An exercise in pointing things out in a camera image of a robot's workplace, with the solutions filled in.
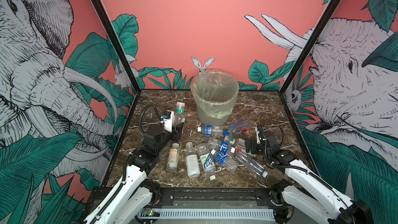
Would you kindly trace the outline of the bottle green white label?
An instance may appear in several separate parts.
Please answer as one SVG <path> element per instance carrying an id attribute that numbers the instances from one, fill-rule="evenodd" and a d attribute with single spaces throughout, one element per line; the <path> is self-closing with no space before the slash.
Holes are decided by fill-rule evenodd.
<path id="1" fill-rule="evenodd" d="M 216 170 L 216 166 L 206 143 L 201 143 L 197 146 L 197 154 L 204 172 L 206 174 L 213 174 Z"/>

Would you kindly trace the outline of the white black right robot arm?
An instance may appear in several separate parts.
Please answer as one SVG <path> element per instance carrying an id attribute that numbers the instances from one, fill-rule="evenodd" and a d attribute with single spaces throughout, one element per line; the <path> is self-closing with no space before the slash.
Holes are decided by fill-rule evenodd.
<path id="1" fill-rule="evenodd" d="M 275 135 L 264 126 L 255 126 L 256 141 L 249 152 L 261 155 L 265 165 L 280 170 L 298 183 L 282 180 L 273 185 L 270 198 L 275 206 L 288 204 L 298 208 L 319 224 L 372 224 L 371 208 L 362 200 L 341 193 L 300 160 L 290 150 L 282 149 Z"/>

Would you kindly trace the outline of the clear bottle red stripe label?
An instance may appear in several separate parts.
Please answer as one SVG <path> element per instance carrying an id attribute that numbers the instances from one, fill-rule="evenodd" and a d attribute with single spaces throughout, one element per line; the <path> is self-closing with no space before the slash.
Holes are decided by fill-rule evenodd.
<path id="1" fill-rule="evenodd" d="M 232 138 L 230 136 L 225 136 L 224 141 L 227 142 L 230 146 L 238 149 L 239 151 L 246 151 L 246 141 L 240 138 Z"/>

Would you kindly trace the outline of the white opaque label bottle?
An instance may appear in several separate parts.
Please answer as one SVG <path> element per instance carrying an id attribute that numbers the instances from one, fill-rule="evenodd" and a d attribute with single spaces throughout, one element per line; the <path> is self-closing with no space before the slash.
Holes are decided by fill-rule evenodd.
<path id="1" fill-rule="evenodd" d="M 198 156 L 192 142 L 186 143 L 185 154 L 188 177 L 198 177 L 200 175 L 200 166 Z"/>

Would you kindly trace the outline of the clear bottle green cap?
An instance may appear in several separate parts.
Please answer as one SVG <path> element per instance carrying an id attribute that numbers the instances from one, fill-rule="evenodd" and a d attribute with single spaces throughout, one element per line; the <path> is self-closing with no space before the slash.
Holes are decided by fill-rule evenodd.
<path id="1" fill-rule="evenodd" d="M 173 125 L 177 126 L 180 123 L 183 123 L 185 121 L 185 103 L 184 102 L 177 102 L 176 103 L 176 112 L 174 115 L 174 122 Z"/>

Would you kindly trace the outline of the bottle yellow white label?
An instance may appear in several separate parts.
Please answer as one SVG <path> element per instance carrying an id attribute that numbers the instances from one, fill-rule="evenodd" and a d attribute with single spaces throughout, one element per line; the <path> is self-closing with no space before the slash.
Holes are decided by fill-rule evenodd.
<path id="1" fill-rule="evenodd" d="M 179 161 L 179 149 L 180 145 L 178 143 L 174 143 L 169 151 L 169 156 L 167 160 L 166 170 L 168 172 L 176 172 Z"/>

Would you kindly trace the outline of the clear bottle blue red label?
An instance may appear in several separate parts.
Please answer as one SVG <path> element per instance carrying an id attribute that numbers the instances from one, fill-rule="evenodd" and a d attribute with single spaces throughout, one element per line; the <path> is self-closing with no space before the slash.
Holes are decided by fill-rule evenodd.
<path id="1" fill-rule="evenodd" d="M 237 136 L 242 134 L 243 132 L 248 131 L 252 127 L 252 123 L 250 121 L 241 121 L 229 126 L 226 130 L 224 130 L 224 135 L 229 136 Z"/>

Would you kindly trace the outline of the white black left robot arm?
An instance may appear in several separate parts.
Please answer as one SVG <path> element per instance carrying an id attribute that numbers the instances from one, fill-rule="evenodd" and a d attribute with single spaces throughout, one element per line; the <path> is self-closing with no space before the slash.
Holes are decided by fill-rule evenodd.
<path id="1" fill-rule="evenodd" d="M 158 163 L 163 149 L 170 142 L 179 142 L 184 121 L 176 122 L 173 111 L 154 112 L 160 122 L 147 130 L 141 121 L 138 122 L 142 142 L 128 155 L 121 178 L 84 219 L 85 224 L 128 224 L 141 209 L 161 199 L 160 185 L 150 180 L 148 175 Z"/>

